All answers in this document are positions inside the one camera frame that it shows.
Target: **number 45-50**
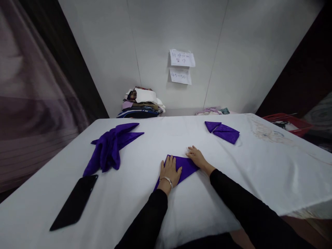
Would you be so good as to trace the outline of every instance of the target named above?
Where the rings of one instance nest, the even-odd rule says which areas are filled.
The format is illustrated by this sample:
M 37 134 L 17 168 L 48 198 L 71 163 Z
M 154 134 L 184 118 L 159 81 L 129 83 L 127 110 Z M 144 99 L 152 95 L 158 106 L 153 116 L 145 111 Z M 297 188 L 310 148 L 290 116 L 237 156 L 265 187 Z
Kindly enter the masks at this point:
M 181 74 L 181 75 L 176 75 L 175 73 L 172 73 L 172 76 L 173 76 L 173 77 L 178 77 L 178 76 L 179 76 L 179 77 L 181 77 L 182 79 L 185 79 L 185 78 L 186 78 L 186 76 L 185 76 L 185 75 L 182 75 L 182 74 Z

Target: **black sleeve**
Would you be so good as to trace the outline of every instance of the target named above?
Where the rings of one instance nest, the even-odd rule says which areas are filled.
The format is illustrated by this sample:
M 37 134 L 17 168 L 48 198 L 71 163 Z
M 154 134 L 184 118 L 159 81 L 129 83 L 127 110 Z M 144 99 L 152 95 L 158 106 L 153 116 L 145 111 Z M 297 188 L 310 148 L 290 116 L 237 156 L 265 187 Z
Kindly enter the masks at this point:
M 167 211 L 167 195 L 154 191 L 115 248 L 154 248 Z
M 276 212 L 219 170 L 211 173 L 210 181 L 256 249 L 314 248 L 298 236 Z

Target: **white tablecloth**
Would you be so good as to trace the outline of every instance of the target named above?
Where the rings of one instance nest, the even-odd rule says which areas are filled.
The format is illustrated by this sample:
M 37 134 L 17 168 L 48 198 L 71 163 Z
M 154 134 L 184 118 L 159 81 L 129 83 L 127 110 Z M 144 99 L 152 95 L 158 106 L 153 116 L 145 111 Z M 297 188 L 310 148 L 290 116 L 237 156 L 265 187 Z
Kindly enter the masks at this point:
M 232 145 L 210 134 L 204 121 L 240 131 L 238 141 Z M 133 132 L 145 134 L 120 151 L 120 169 L 98 171 L 80 221 L 49 232 L 91 158 L 95 146 L 90 142 L 130 122 L 140 123 Z M 101 119 L 0 204 L 1 248 L 114 248 L 147 202 L 161 160 L 167 154 L 185 157 L 191 145 L 279 215 L 332 199 L 332 154 L 253 114 Z M 172 248 L 239 227 L 198 171 L 170 194 L 156 247 Z

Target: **smartphone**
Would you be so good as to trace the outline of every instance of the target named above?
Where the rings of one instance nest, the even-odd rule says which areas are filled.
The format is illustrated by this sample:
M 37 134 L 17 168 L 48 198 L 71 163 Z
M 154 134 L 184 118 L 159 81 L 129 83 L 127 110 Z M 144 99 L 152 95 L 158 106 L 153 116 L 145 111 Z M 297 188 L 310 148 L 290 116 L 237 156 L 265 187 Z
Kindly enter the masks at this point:
M 85 176 L 78 180 L 73 191 L 56 217 L 50 231 L 75 224 L 81 218 L 98 175 Z

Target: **stack of folded clothes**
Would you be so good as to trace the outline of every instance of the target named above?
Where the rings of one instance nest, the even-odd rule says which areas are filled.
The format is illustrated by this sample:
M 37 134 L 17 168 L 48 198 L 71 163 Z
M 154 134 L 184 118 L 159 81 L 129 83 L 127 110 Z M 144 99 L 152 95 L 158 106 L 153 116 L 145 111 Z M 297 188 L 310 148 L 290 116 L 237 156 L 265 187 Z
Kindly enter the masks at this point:
M 129 89 L 117 118 L 152 118 L 166 112 L 166 107 L 150 88 L 136 86 Z

